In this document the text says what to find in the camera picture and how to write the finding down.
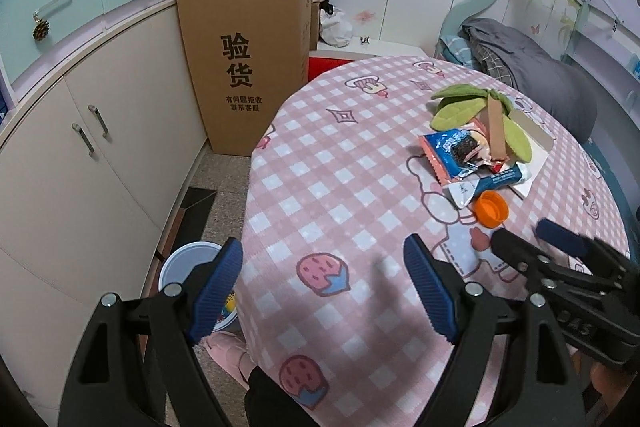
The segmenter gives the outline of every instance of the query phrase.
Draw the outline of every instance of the pink slipper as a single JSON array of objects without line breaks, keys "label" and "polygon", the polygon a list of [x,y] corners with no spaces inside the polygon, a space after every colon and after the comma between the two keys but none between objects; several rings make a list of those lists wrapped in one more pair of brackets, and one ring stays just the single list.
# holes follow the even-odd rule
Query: pink slipper
[{"label": "pink slipper", "polygon": [[248,390],[249,375],[257,363],[247,352],[246,344],[228,331],[214,331],[204,337],[203,344],[214,362]]}]

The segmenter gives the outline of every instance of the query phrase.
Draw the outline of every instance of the tablecloth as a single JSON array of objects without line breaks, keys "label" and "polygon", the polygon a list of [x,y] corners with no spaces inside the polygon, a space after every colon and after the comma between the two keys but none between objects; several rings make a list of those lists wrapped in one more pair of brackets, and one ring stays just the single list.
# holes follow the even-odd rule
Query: tablecloth
[{"label": "tablecloth", "polygon": [[[416,139],[432,132],[433,91],[457,82],[510,95],[556,138],[524,201],[501,189],[507,229],[535,242],[532,225],[548,217],[628,249],[593,161],[515,90],[424,57],[322,74],[284,103],[252,156],[236,285],[250,354],[322,427],[413,426],[444,370],[452,347],[404,269],[407,235],[419,233],[436,258],[495,295],[526,296],[524,278],[491,253],[491,231],[443,196]],[[471,425],[486,416],[500,360],[496,346]]]}]

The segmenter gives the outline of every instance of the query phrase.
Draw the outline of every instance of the cardboard box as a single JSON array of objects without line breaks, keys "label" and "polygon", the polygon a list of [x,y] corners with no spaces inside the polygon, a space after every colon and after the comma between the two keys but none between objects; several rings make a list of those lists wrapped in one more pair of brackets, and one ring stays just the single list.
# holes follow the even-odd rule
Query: cardboard box
[{"label": "cardboard box", "polygon": [[309,26],[309,51],[318,49],[318,39],[320,38],[320,3],[311,3],[311,24]]},{"label": "cardboard box", "polygon": [[282,103],[308,81],[311,0],[177,0],[214,153],[251,156]]}]

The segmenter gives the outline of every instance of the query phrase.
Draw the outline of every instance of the pinecone knob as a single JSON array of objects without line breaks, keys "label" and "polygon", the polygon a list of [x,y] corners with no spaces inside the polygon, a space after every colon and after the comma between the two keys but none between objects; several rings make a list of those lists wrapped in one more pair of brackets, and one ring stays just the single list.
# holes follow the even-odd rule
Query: pinecone knob
[{"label": "pinecone knob", "polygon": [[33,39],[36,42],[41,42],[49,35],[49,21],[36,16],[33,19],[36,21],[36,27],[33,29]]}]

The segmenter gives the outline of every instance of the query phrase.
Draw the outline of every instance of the white bucket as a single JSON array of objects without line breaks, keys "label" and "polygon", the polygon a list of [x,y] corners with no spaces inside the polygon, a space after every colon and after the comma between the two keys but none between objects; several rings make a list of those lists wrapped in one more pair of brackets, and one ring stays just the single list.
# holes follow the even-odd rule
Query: white bucket
[{"label": "white bucket", "polygon": [[[158,280],[158,291],[162,291],[162,288],[170,282],[183,283],[194,266],[213,261],[221,249],[220,245],[208,243],[207,241],[196,241],[178,248],[162,265]],[[226,298],[225,306],[220,310],[220,316],[213,330],[225,330],[236,318],[238,318],[236,294],[232,291]]]}]

